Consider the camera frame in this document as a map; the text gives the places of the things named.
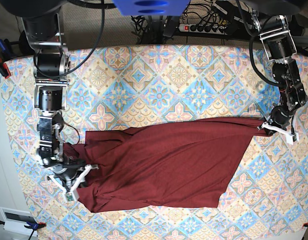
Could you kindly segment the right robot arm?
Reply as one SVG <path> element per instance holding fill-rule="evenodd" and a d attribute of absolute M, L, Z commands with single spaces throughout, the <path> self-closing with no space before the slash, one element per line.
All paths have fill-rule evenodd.
<path fill-rule="evenodd" d="M 39 6 L 30 11 L 31 16 L 22 17 L 22 22 L 28 44 L 34 51 L 34 108 L 39 113 L 37 161 L 53 172 L 49 179 L 71 201 L 78 199 L 77 188 L 85 184 L 85 177 L 97 166 L 68 156 L 61 138 L 66 126 L 62 111 L 66 108 L 64 93 L 70 73 L 60 14 L 64 2 L 38 0 L 36 3 Z"/>

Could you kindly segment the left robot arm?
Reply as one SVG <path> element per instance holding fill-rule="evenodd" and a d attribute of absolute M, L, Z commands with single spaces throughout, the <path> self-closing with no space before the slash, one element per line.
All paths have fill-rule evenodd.
<path fill-rule="evenodd" d="M 301 82 L 297 62 L 293 59 L 297 50 L 289 30 L 287 17 L 285 15 L 269 16 L 253 10 L 251 18 L 266 56 L 273 63 L 272 75 L 275 81 L 268 80 L 255 65 L 254 36 L 249 43 L 252 67 L 263 81 L 278 87 L 280 91 L 280 104 L 274 106 L 271 113 L 264 117 L 264 123 L 259 126 L 259 129 L 266 129 L 268 134 L 281 132 L 290 136 L 294 142 L 297 136 L 294 127 L 291 126 L 290 133 L 286 132 L 286 127 L 289 122 L 293 121 L 297 110 L 307 103 L 308 96 Z"/>

